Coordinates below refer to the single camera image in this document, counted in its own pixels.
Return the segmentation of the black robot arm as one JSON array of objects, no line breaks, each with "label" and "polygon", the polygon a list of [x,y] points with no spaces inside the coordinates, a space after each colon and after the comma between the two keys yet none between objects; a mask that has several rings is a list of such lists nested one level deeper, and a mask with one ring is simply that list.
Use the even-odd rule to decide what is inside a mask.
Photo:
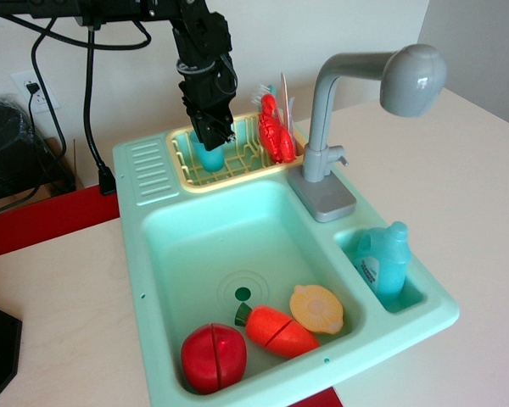
[{"label": "black robot arm", "polygon": [[183,80],[182,101],[199,142],[211,151],[235,138],[230,102],[238,88],[232,65],[231,35],[226,19],[208,10],[203,1],[0,1],[0,17],[61,42],[91,48],[23,20],[72,17],[80,26],[100,29],[107,23],[131,21],[171,23],[178,52],[176,69]]}]

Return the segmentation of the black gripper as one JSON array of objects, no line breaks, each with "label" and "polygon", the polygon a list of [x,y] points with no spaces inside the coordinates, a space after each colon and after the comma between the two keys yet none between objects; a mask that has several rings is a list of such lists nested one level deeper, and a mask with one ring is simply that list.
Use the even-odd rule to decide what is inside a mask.
[{"label": "black gripper", "polygon": [[235,138],[229,104],[236,96],[238,78],[229,54],[210,62],[188,65],[177,60],[182,101],[199,141],[210,151]]}]

